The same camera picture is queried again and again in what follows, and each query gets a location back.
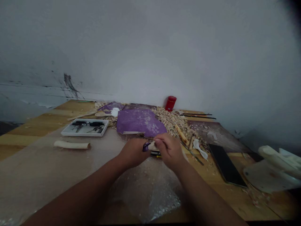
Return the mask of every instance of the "yellow table surface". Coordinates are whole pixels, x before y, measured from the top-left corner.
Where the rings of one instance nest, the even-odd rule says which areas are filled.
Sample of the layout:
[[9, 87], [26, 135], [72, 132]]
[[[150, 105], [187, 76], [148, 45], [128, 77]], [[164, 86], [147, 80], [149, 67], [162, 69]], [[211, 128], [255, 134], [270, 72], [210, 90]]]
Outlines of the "yellow table surface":
[[[40, 137], [69, 124], [70, 122], [67, 121], [67, 118], [84, 114], [93, 109], [93, 102], [70, 100], [45, 114], [28, 119], [22, 126], [0, 136], [0, 161], [22, 150]], [[203, 113], [198, 111], [184, 112]], [[85, 118], [95, 118], [95, 116], [87, 116]], [[188, 117], [187, 119], [195, 121], [212, 121], [211, 119], [194, 117]], [[262, 206], [259, 209], [253, 205], [251, 198], [248, 194], [243, 192], [240, 187], [224, 182], [210, 154], [209, 161], [206, 162], [198, 152], [194, 151], [194, 153], [204, 163], [204, 166], [194, 160], [192, 155], [187, 151], [186, 155], [190, 164], [245, 221], [281, 220], [279, 216], [283, 219], [293, 219], [295, 217], [297, 204], [288, 192], [277, 192], [272, 195], [269, 203], [272, 210], [267, 206]], [[242, 153], [229, 153], [228, 155], [241, 174], [244, 167], [254, 163], [252, 159], [246, 160]], [[181, 206], [156, 219], [154, 223], [191, 222], [193, 219], [189, 214], [188, 209], [189, 208], [186, 206]], [[127, 207], [123, 203], [116, 203], [107, 206], [104, 212], [99, 214], [97, 223], [127, 224], [139, 223], [139, 220], [129, 213]]]

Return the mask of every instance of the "tool tray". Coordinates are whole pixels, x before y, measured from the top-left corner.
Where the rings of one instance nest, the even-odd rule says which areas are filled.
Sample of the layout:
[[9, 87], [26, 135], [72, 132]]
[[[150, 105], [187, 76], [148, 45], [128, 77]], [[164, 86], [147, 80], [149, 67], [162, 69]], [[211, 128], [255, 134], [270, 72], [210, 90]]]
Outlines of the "tool tray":
[[[77, 121], [86, 121], [88, 123], [91, 122], [102, 122], [104, 124], [104, 128], [101, 133], [97, 133], [96, 131], [91, 131], [95, 126], [82, 126], [82, 128], [76, 132], [77, 128], [73, 129], [75, 126], [72, 125], [72, 123], [77, 122]], [[63, 136], [77, 136], [77, 137], [102, 137], [109, 125], [109, 120], [99, 120], [99, 119], [75, 119], [73, 120], [63, 131], [61, 134]]]

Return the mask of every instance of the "red canister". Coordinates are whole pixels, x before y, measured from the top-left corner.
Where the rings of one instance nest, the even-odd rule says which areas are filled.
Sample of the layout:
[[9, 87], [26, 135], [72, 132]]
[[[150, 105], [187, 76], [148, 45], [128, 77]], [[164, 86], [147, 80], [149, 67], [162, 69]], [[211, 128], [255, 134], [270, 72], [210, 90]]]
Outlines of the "red canister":
[[173, 110], [173, 107], [175, 105], [175, 102], [176, 102], [177, 98], [174, 97], [174, 96], [169, 96], [168, 97], [168, 100], [167, 100], [167, 103], [166, 103], [166, 106], [165, 106], [165, 110], [167, 111], [172, 111]]

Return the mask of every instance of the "purple sandpaper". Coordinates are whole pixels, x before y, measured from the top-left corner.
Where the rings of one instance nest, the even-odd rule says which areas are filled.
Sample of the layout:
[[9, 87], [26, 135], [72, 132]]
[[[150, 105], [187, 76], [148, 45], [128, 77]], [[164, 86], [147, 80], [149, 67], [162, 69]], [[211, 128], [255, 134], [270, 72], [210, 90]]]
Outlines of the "purple sandpaper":
[[167, 132], [164, 124], [149, 109], [132, 109], [118, 112], [117, 132], [139, 132], [145, 137], [155, 137]]
[[119, 108], [119, 110], [122, 110], [124, 108], [124, 105], [122, 105], [121, 103], [117, 103], [115, 101], [108, 103], [105, 106], [102, 106], [101, 108], [97, 109], [98, 111], [103, 111], [105, 113], [111, 113], [111, 111], [113, 110], [114, 107]]

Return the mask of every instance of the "person's right hand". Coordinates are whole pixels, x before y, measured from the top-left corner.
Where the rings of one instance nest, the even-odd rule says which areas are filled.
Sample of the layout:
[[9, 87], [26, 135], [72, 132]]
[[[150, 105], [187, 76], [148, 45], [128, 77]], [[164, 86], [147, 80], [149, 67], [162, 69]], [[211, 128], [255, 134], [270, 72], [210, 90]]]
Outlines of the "person's right hand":
[[163, 162], [172, 171], [178, 171], [185, 163], [179, 140], [168, 133], [155, 137], [156, 147], [160, 150]]

